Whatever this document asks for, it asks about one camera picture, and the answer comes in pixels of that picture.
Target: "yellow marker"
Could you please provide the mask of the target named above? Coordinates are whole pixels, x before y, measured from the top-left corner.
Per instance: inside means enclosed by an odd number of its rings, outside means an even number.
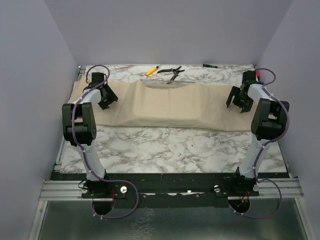
[[[157,71],[157,69],[159,68],[159,66],[156,66],[155,68],[152,68],[150,71],[148,71],[145,75],[149,76],[151,74],[153,74],[155,71]]]

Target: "beige cloth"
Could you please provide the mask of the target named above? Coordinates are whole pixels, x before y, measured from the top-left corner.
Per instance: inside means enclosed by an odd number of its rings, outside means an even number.
[[[77,100],[88,84],[83,77],[75,82],[69,102]],[[249,131],[255,107],[241,113],[226,101],[231,85],[194,83],[180,88],[153,89],[142,81],[109,81],[118,102],[102,110],[93,106],[95,123],[102,126],[177,127],[220,131]]]

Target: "purple cable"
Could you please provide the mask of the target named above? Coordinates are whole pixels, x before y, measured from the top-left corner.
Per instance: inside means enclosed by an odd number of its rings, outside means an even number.
[[[270,69],[268,69],[268,68],[259,68],[259,69],[256,69],[256,71],[258,71],[258,70],[266,70],[266,71],[272,73],[272,75],[273,75],[273,80],[270,81],[270,82],[268,82],[268,83],[266,83],[266,84],[264,84],[264,85],[262,86],[262,90],[263,90],[272,100],[276,101],[276,102],[281,106],[281,108],[283,109],[283,111],[284,111],[284,113],[285,113],[287,122],[286,122],[285,129],[284,129],[283,133],[282,133],[280,136],[278,136],[278,137],[276,137],[276,138],[274,138],[274,139],[271,139],[271,140],[267,141],[267,142],[264,143],[263,146],[260,148],[258,154],[256,155],[256,158],[255,158],[255,160],[254,160],[254,163],[253,163],[253,165],[252,165],[252,167],[254,168],[253,174],[254,174],[254,178],[255,178],[255,180],[256,180],[257,183],[262,183],[262,182],[268,181],[268,182],[270,182],[270,183],[272,183],[272,184],[275,185],[276,189],[279,191],[280,204],[279,204],[277,210],[276,210],[274,213],[272,213],[271,215],[269,215],[269,216],[250,216],[250,215],[246,215],[246,214],[237,212],[236,210],[234,210],[234,208],[233,208],[231,205],[229,205],[229,206],[230,206],[230,208],[233,210],[233,212],[234,212],[235,214],[238,214],[238,215],[240,215],[240,216],[243,216],[243,217],[246,217],[246,218],[249,218],[249,219],[269,219],[269,218],[272,218],[273,216],[275,216],[275,215],[280,211],[280,209],[281,209],[281,207],[282,207],[282,203],[283,203],[282,193],[281,193],[281,190],[280,190],[279,186],[278,186],[274,181],[272,181],[271,179],[269,179],[269,178],[264,178],[264,179],[262,179],[262,180],[258,180],[258,175],[257,175],[257,172],[256,172],[256,166],[257,166],[257,162],[258,162],[258,160],[259,160],[259,157],[260,157],[261,153],[263,152],[265,146],[267,146],[267,145],[270,144],[270,143],[274,143],[275,141],[278,141],[279,139],[283,138],[283,136],[287,133],[287,131],[288,131],[288,129],[289,129],[289,126],[290,126],[290,117],[289,117],[288,110],[286,109],[286,107],[284,106],[284,104],[283,104],[278,98],[276,98],[275,96],[273,96],[273,94],[271,94],[271,93],[266,89],[266,86],[267,86],[267,85],[272,84],[272,83],[274,83],[274,82],[276,81],[276,74],[275,74],[273,71],[271,71]]]
[[[89,91],[85,92],[83,95],[82,95],[82,98],[79,99],[73,106],[73,110],[72,110],[72,118],[71,118],[71,126],[72,126],[72,137],[73,137],[73,140],[75,142],[75,144],[81,148],[82,152],[83,152],[83,159],[84,159],[84,163],[86,165],[86,167],[88,168],[88,170],[92,173],[92,175],[94,175],[97,179],[99,179],[100,181],[102,182],[105,182],[105,183],[126,183],[126,184],[129,184],[131,185],[133,188],[134,188],[134,191],[136,193],[136,202],[135,202],[135,205],[134,207],[127,213],[123,214],[123,215],[120,215],[120,216],[104,216],[104,215],[99,215],[96,213],[95,211],[95,208],[94,206],[92,205],[92,210],[94,212],[94,216],[98,216],[100,217],[101,219],[121,219],[121,218],[124,218],[128,215],[130,215],[131,213],[134,212],[134,210],[136,210],[137,206],[138,206],[138,203],[139,203],[139,192],[138,192],[138,189],[137,187],[130,181],[127,181],[127,180],[106,180],[106,179],[103,179],[102,177],[98,176],[95,171],[91,168],[91,166],[89,166],[88,164],[88,160],[87,160],[87,155],[86,155],[86,151],[85,151],[85,148],[83,146],[81,146],[81,144],[77,141],[77,138],[76,138],[76,131],[75,131],[75,116],[76,116],[76,108],[77,108],[77,105],[82,101],[82,99],[88,95],[90,92],[92,92],[93,90],[97,89],[97,88],[100,88],[102,85],[104,85],[105,83],[107,83],[108,81],[108,78],[110,76],[110,70],[109,68],[107,68],[106,66],[104,65],[94,65],[92,67],[90,67],[88,69],[88,71],[86,72],[86,76],[85,76],[85,80],[88,81],[88,74],[90,72],[90,70],[92,70],[93,68],[95,67],[104,67],[107,69],[108,71],[108,75],[105,77],[104,81],[99,83],[97,86],[91,88]]]

